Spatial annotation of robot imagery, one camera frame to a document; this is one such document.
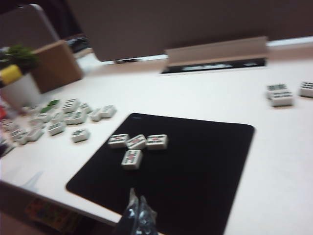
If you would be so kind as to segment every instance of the white flower pot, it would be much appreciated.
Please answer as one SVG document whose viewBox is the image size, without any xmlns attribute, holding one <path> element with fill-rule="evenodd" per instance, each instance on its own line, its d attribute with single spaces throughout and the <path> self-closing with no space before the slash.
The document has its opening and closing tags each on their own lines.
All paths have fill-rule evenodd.
<svg viewBox="0 0 313 235">
<path fill-rule="evenodd" d="M 41 94 L 31 75 L 25 74 L 16 82 L 1 89 L 1 96 L 12 107 L 35 106 L 41 101 Z"/>
</svg>

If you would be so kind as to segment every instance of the potted plant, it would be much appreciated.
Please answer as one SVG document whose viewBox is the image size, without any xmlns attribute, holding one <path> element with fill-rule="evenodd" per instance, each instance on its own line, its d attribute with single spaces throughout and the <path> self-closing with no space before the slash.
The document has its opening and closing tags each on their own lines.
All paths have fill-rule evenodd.
<svg viewBox="0 0 313 235">
<path fill-rule="evenodd" d="M 18 111 L 22 106 L 35 106 L 40 102 L 41 95 L 30 73 L 37 63 L 37 56 L 27 47 L 15 45 L 0 50 L 1 79 L 5 79 L 4 75 L 11 77 L 7 79 L 11 83 L 1 89 L 1 96 Z"/>
</svg>

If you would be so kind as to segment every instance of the yellow object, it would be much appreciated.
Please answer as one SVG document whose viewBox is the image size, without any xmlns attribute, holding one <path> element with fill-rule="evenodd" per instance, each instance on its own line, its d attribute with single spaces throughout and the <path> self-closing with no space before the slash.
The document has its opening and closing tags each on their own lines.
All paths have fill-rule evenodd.
<svg viewBox="0 0 313 235">
<path fill-rule="evenodd" d="M 0 77 L 4 85 L 9 85 L 10 83 L 15 82 L 22 76 L 23 74 L 17 65 L 10 65 L 2 69 L 0 72 Z"/>
</svg>

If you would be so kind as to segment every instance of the white desk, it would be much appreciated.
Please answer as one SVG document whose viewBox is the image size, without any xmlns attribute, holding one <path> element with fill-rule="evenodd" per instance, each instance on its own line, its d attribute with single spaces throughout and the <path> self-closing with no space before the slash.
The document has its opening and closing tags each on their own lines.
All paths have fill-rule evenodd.
<svg viewBox="0 0 313 235">
<path fill-rule="evenodd" d="M 202 73 L 160 75 L 166 60 L 104 65 L 88 55 L 80 63 L 89 70 L 84 79 L 46 93 L 45 101 L 79 98 L 93 108 L 114 104 L 118 112 L 81 125 L 91 131 L 86 142 L 71 142 L 79 128 L 71 126 L 16 147 L 1 160 L 3 182 L 113 224 L 118 214 L 65 185 L 128 114 L 246 123 L 256 132 L 225 234 L 313 234 L 313 99 L 296 95 L 302 81 L 313 81 L 312 45 L 272 49 L 264 68 Z M 270 106 L 266 85 L 275 83 L 294 92 L 294 107 Z"/>
</svg>

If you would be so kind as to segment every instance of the brown box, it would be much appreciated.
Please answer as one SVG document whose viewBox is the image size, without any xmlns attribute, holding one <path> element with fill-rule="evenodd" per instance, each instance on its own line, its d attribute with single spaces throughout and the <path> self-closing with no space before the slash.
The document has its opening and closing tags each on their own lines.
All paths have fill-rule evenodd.
<svg viewBox="0 0 313 235">
<path fill-rule="evenodd" d="M 38 66 L 31 71 L 41 93 L 51 91 L 82 78 L 78 66 L 67 43 L 59 40 L 35 51 Z"/>
</svg>

